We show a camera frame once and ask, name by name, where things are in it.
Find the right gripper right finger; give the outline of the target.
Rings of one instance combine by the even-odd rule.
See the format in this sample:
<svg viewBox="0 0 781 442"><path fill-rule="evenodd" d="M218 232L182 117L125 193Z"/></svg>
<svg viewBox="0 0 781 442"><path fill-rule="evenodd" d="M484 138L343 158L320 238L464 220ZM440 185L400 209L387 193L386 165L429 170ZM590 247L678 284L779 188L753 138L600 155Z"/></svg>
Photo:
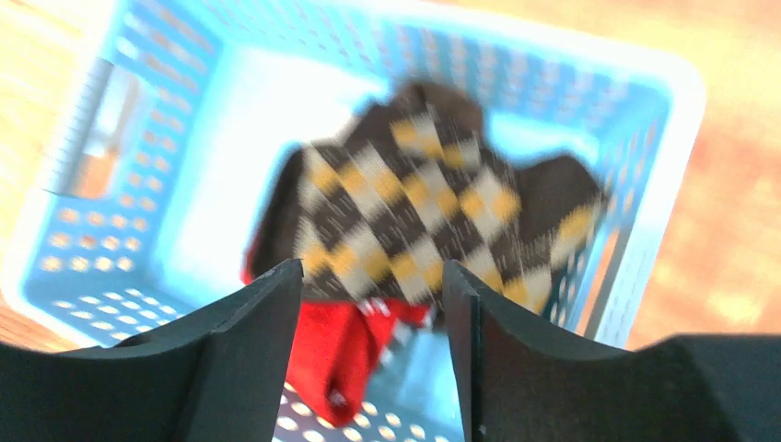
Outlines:
<svg viewBox="0 0 781 442"><path fill-rule="evenodd" d="M625 351L531 313L455 261L443 307L468 441L780 437L776 335L677 335Z"/></svg>

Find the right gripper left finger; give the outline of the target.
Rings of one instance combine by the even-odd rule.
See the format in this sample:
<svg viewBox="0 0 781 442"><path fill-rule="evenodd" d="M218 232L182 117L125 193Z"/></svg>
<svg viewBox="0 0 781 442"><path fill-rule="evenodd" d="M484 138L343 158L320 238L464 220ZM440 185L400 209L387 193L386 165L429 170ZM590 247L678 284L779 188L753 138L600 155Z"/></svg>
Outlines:
<svg viewBox="0 0 781 442"><path fill-rule="evenodd" d="M5 441L269 441L301 304L287 260L111 348L1 347Z"/></svg>

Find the red snowflake christmas sock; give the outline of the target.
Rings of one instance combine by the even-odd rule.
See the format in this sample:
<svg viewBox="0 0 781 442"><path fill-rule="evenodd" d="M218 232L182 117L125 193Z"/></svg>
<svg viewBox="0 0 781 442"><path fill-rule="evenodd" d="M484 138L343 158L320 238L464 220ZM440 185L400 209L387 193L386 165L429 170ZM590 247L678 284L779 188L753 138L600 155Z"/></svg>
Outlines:
<svg viewBox="0 0 781 442"><path fill-rule="evenodd" d="M398 325L424 328L436 314L430 304L394 298L302 299L286 382L329 424L348 425L361 408L367 384L391 347Z"/></svg>

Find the brown sock striped cuff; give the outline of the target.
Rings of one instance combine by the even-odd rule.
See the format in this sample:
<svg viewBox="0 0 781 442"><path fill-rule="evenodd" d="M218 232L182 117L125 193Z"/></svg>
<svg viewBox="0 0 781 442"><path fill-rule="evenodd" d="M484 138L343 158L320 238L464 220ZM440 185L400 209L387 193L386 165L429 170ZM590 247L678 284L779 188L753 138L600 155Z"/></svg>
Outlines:
<svg viewBox="0 0 781 442"><path fill-rule="evenodd" d="M526 244L557 230L576 209L593 204L604 191L575 157L551 157L517 173L521 211L519 238Z"/></svg>

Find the brown argyle sock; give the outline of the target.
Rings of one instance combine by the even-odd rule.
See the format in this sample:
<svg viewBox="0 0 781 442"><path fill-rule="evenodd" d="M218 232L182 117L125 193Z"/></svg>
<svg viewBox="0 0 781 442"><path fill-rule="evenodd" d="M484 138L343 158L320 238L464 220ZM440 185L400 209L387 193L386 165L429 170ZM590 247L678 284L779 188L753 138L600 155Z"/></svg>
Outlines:
<svg viewBox="0 0 781 442"><path fill-rule="evenodd" d="M294 149L244 279L299 259L307 299L427 304L440 297L443 264L453 260L541 312L605 196L526 244L517 173L532 165L513 165L485 142L475 102L435 83L408 84L391 101L371 104L342 140Z"/></svg>

